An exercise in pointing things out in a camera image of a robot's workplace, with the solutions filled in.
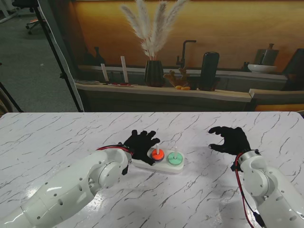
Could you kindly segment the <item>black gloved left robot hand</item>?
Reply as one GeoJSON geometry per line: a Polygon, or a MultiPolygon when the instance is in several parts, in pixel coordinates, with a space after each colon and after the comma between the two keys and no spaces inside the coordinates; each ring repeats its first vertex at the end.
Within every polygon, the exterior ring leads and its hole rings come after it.
{"type": "Polygon", "coordinates": [[[124,145],[133,153],[133,159],[141,160],[150,166],[155,163],[155,161],[147,155],[148,151],[160,142],[159,138],[154,138],[155,134],[155,131],[150,131],[149,133],[142,131],[138,133],[137,130],[132,130],[131,136],[124,142],[124,145]]]}

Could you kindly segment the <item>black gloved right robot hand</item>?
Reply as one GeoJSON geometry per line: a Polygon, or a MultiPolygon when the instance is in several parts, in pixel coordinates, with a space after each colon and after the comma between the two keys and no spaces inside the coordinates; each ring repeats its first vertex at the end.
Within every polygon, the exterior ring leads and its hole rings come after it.
{"type": "Polygon", "coordinates": [[[209,148],[212,150],[235,156],[251,150],[247,136],[240,127],[216,126],[211,128],[208,133],[215,133],[224,139],[222,145],[210,144],[209,148]]]}

